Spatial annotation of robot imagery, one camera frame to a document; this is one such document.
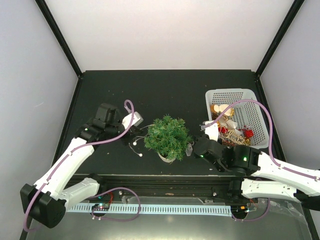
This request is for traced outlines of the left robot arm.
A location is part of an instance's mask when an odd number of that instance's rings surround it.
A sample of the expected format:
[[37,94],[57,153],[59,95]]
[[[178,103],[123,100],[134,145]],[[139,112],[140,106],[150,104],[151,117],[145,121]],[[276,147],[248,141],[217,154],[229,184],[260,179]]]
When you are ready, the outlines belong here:
[[92,174],[81,182],[66,187],[78,168],[95,150],[125,137],[132,127],[143,119],[135,112],[132,101],[125,100],[127,116],[121,117],[112,104],[103,103],[95,117],[82,125],[72,138],[69,146],[53,166],[34,184],[25,184],[20,190],[24,212],[23,229],[27,232],[28,218],[32,218],[48,228],[54,228],[70,208],[88,199],[103,199],[108,188],[103,180]]

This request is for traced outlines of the small green christmas tree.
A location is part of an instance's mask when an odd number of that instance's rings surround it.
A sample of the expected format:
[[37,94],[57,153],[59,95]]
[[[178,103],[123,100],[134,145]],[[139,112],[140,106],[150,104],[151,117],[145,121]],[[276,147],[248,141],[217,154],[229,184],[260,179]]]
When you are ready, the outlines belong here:
[[167,160],[182,161],[192,141],[184,119],[165,115],[148,127],[144,146]]

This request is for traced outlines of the white bulb string lights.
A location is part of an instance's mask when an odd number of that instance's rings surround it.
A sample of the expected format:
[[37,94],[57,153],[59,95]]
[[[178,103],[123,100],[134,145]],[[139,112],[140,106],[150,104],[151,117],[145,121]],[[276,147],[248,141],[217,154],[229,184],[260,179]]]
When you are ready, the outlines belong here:
[[[147,136],[147,134],[145,134],[145,135],[143,135],[143,136],[136,136],[136,137],[133,138],[132,142],[130,142],[130,143],[128,144],[129,147],[130,147],[130,149],[131,149],[136,155],[138,155],[140,158],[143,157],[143,154],[142,154],[142,153],[139,153],[139,152],[136,152],[133,147],[137,146],[138,141],[139,141],[139,140],[143,140],[146,136]],[[192,150],[193,150],[192,146],[193,146],[194,144],[195,144],[194,141],[191,141],[191,142],[189,142],[188,145],[187,145],[186,155],[187,155],[188,157],[189,157],[189,156],[191,155],[191,153],[192,153]]]

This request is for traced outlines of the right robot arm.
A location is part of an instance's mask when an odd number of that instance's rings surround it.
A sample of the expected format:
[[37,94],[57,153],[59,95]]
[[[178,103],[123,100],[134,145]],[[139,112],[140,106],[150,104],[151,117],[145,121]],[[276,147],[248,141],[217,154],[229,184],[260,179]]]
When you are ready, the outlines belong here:
[[209,139],[196,137],[194,155],[212,164],[220,173],[240,177],[227,189],[234,202],[243,197],[274,198],[300,203],[304,208],[320,209],[320,172],[278,159],[249,146],[228,148]]

